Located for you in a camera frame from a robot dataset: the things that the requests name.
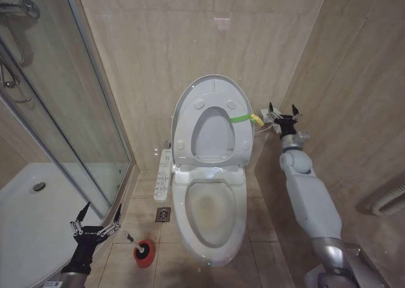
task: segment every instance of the toilet plunger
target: toilet plunger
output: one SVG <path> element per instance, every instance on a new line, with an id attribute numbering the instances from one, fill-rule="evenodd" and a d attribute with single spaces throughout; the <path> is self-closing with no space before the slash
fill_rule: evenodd
<path id="1" fill-rule="evenodd" d="M 134 242 L 134 238 L 127 232 L 127 239 L 130 240 L 134 245 L 134 258 L 137 262 L 139 268 L 149 267 L 154 260 L 155 250 L 152 243 L 146 239 L 140 242 Z"/>

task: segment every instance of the bathroom wall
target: bathroom wall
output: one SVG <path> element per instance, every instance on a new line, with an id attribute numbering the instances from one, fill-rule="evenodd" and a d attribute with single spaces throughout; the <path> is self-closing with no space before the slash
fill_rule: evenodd
<path id="1" fill-rule="evenodd" d="M 342 217 L 342 236 L 364 247 L 391 287 L 405 286 L 405 210 L 367 214 L 369 199 L 405 183 L 404 0 L 325 0 L 282 103 L 301 110 L 305 151 Z M 269 136 L 256 166 L 297 287 L 319 261 L 295 221 Z"/>
<path id="2" fill-rule="evenodd" d="M 81 1 L 139 169 L 155 170 L 197 77 L 234 79 L 254 111 L 282 102 L 323 0 Z"/>
<path id="3" fill-rule="evenodd" d="M 1 189 L 27 164 L 49 162 L 49 158 L 1 98 L 0 114 Z"/>

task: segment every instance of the shower enclosure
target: shower enclosure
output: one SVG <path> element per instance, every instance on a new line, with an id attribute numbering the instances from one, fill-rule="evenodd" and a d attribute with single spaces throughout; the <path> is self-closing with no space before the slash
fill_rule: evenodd
<path id="1" fill-rule="evenodd" d="M 0 112 L 0 287 L 32 287 L 72 254 L 78 210 L 101 223 L 135 165 L 79 0 L 0 0 Z"/>

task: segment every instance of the toilet lid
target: toilet lid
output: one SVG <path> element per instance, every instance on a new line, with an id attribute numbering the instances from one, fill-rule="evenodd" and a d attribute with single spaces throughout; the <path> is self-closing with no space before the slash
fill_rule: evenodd
<path id="1" fill-rule="evenodd" d="M 195 80 L 180 97 L 171 122 L 175 164 L 247 165 L 253 124 L 230 118 L 251 113 L 246 95 L 232 79 L 208 75 Z"/>

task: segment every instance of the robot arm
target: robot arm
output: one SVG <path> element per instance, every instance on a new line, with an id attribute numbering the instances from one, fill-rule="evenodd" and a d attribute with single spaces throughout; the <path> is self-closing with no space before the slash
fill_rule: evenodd
<path id="1" fill-rule="evenodd" d="M 73 231 L 73 238 L 77 242 L 76 250 L 70 262 L 63 267 L 60 274 L 53 276 L 43 287 L 60 288 L 84 288 L 87 276 L 91 272 L 90 264 L 97 245 L 104 242 L 121 227 L 121 204 L 119 205 L 113 223 L 107 227 L 103 226 L 82 226 L 84 216 L 89 209 L 90 202 L 80 210 L 76 220 L 70 222 Z"/>
<path id="2" fill-rule="evenodd" d="M 280 166 L 298 224 L 312 239 L 340 239 L 342 221 L 327 188 L 315 175 L 311 158 L 303 151 L 288 150 L 281 155 Z"/>
<path id="3" fill-rule="evenodd" d="M 311 158 L 302 151 L 309 135 L 295 130 L 299 112 L 294 105 L 292 112 L 293 115 L 281 115 L 274 112 L 270 103 L 268 117 L 281 128 L 280 166 L 287 179 L 294 215 L 311 238 L 314 251 L 327 271 L 320 274 L 318 287 L 383 287 L 378 277 L 347 251 L 340 237 L 342 220 L 339 213 L 325 184 L 316 176 Z"/>

